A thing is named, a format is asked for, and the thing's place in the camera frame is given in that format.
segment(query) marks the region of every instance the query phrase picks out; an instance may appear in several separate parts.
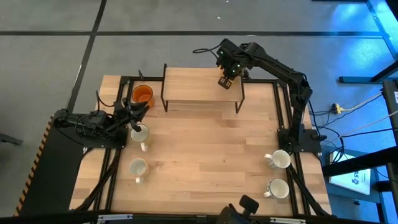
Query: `wooden shelf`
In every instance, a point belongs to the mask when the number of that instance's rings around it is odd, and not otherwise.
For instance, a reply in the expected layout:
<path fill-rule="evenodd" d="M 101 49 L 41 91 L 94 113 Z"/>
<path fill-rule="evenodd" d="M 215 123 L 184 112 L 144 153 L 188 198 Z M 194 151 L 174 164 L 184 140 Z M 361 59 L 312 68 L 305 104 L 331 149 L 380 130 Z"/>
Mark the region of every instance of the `wooden shelf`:
<path fill-rule="evenodd" d="M 229 90 L 218 84 L 219 68 L 165 68 L 163 98 L 166 101 L 243 100 L 243 86 L 237 78 Z"/>

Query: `white cable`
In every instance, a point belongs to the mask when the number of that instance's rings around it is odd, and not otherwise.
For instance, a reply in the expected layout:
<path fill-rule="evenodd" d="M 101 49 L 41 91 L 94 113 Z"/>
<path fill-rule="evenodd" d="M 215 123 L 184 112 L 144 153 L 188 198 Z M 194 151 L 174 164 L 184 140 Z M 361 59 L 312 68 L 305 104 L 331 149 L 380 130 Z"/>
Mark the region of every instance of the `white cable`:
<path fill-rule="evenodd" d="M 362 103 L 360 103 L 360 104 L 354 106 L 354 107 L 351 108 L 351 109 L 344 109 L 344 108 L 341 108 L 341 110 L 342 110 L 342 111 L 351 111 L 351 110 L 355 110 L 356 108 L 359 108 L 360 106 L 362 106 L 362 105 L 364 105 L 365 103 L 367 103 L 367 102 L 369 102 L 369 101 L 375 99 L 376 97 L 378 97 L 378 96 L 380 96 L 380 95 L 381 95 L 381 92 L 378 93 L 378 94 L 376 94 L 376 95 L 374 95 L 374 96 L 372 96 L 372 97 L 370 97 L 370 98 L 367 99 L 366 101 L 364 101 L 364 102 L 362 102 Z"/>
<path fill-rule="evenodd" d="M 396 110 L 395 112 L 392 112 L 392 113 L 389 114 L 388 116 L 385 116 L 385 117 L 383 117 L 383 118 L 381 118 L 381 119 L 379 119 L 379 120 L 377 120 L 377 121 L 374 121 L 374 122 L 372 122 L 372 123 L 370 123 L 370 124 L 367 124 L 367 125 L 364 125 L 364 126 L 362 126 L 362 127 L 357 128 L 357 129 L 354 129 L 354 130 L 352 130 L 352 131 L 349 131 L 349 132 L 347 132 L 347 133 L 341 135 L 340 137 L 337 137 L 337 138 L 331 140 L 330 142 L 335 141 L 335 140 L 337 140 L 337 139 L 339 139 L 339 138 L 345 137 L 345 136 L 347 136 L 347 135 L 350 135 L 351 133 L 353 133 L 353 132 L 355 132 L 355 131 L 357 131 L 357 130 L 360 130 L 360 129 L 366 128 L 366 127 L 368 127 L 368 126 L 370 126 L 370 125 L 376 124 L 376 123 L 378 123 L 378 122 L 380 122 L 380 121 L 382 121 L 382 120 L 384 120 L 384 119 L 386 119 L 386 118 L 391 117 L 392 115 L 394 115 L 394 114 L 396 114 L 396 113 L 398 113 L 398 110 Z"/>

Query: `white mug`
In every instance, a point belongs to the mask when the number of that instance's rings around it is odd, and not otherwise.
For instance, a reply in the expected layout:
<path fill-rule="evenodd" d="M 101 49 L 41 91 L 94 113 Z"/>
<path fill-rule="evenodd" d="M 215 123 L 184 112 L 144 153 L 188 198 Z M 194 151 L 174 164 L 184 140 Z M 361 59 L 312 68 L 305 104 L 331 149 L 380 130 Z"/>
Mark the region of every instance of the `white mug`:
<path fill-rule="evenodd" d="M 130 173 L 136 179 L 137 184 L 144 181 L 144 177 L 149 173 L 149 165 L 141 158 L 133 159 L 129 165 Z"/>
<path fill-rule="evenodd" d="M 149 128 L 144 124 L 138 124 L 141 128 L 140 132 L 131 129 L 130 137 L 133 141 L 139 142 L 141 144 L 141 149 L 143 152 L 148 151 L 149 144 Z"/>
<path fill-rule="evenodd" d="M 290 155 L 281 149 L 276 150 L 272 155 L 265 154 L 264 158 L 271 169 L 285 169 L 290 165 Z"/>
<path fill-rule="evenodd" d="M 277 199 L 286 198 L 289 195 L 289 186 L 286 181 L 276 178 L 267 184 L 264 197 L 273 196 Z"/>

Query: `orange and black hazard stripe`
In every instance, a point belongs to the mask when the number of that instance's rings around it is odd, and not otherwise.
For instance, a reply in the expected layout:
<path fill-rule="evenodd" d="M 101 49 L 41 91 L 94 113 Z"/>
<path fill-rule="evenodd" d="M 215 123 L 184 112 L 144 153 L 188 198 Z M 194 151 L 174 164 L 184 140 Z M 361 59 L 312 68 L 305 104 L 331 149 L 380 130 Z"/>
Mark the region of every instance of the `orange and black hazard stripe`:
<path fill-rule="evenodd" d="M 24 189 L 22 191 L 22 195 L 19 198 L 19 201 L 18 201 L 18 204 L 17 204 L 17 207 L 16 207 L 16 211 L 14 212 L 14 216 L 16 216 L 16 217 L 19 216 L 19 213 L 22 210 L 22 205 L 24 204 L 25 197 L 26 197 L 27 192 L 29 190 L 30 183 L 32 182 L 33 176 L 35 174 L 35 170 L 37 168 L 37 165 L 39 164 L 40 157 L 42 156 L 43 149 L 44 149 L 44 144 L 45 144 L 45 142 L 47 140 L 47 135 L 49 134 L 49 131 L 50 131 L 50 128 L 51 128 L 52 119 L 53 119 L 53 116 L 50 117 L 50 121 L 47 123 L 47 127 L 45 128 L 45 132 L 43 134 L 42 142 L 40 143 L 39 149 L 37 150 L 37 154 L 36 154 L 35 160 L 33 161 L 33 166 L 30 168 L 28 179 L 27 179 L 27 181 L 25 183 L 25 187 L 24 187 Z"/>

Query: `cup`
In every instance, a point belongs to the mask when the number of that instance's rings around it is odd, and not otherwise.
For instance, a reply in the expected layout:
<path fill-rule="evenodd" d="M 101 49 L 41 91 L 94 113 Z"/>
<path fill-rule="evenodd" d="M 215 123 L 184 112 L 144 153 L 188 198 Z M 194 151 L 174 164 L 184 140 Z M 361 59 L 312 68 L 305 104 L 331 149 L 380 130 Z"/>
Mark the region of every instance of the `cup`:
<path fill-rule="evenodd" d="M 265 154 L 264 158 L 271 169 L 285 169 L 290 165 L 290 155 L 281 149 L 276 150 L 272 155 Z"/>
<path fill-rule="evenodd" d="M 141 158 L 133 159 L 129 165 L 130 173 L 136 179 L 137 184 L 142 184 L 144 177 L 149 173 L 149 165 Z"/>
<path fill-rule="evenodd" d="M 144 124 L 137 124 L 141 131 L 137 132 L 134 129 L 131 129 L 130 137 L 133 141 L 139 142 L 141 145 L 141 149 L 143 152 L 148 151 L 148 144 L 149 144 L 149 128 Z"/>
<path fill-rule="evenodd" d="M 149 108 L 152 108 L 155 105 L 155 99 L 153 96 L 154 92 L 152 91 L 151 87 L 147 85 L 139 85 L 132 91 L 131 98 L 136 103 L 147 101 Z"/>
<path fill-rule="evenodd" d="M 264 197 L 273 196 L 277 199 L 286 198 L 289 195 L 289 186 L 286 181 L 276 178 L 267 184 L 266 192 L 263 195 Z"/>

